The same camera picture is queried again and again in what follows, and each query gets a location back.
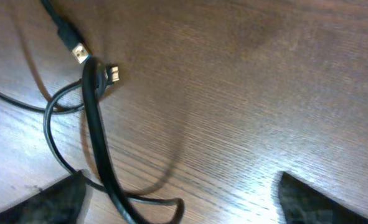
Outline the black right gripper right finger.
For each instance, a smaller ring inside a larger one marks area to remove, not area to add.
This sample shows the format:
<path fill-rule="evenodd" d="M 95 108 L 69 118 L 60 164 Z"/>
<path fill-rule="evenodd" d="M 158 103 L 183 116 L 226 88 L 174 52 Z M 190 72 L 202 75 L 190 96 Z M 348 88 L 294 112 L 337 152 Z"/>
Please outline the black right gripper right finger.
<path fill-rule="evenodd" d="M 287 172 L 281 173 L 277 192 L 287 223 L 368 224 L 367 217 L 346 208 Z"/>

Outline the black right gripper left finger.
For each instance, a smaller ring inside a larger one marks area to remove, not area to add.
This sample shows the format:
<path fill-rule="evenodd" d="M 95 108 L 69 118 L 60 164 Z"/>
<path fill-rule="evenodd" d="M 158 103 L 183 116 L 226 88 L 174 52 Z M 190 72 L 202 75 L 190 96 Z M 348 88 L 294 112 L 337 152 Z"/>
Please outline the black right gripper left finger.
<path fill-rule="evenodd" d="M 0 224 L 74 224 L 87 197 L 85 175 L 78 171 L 38 194 L 0 212 Z"/>

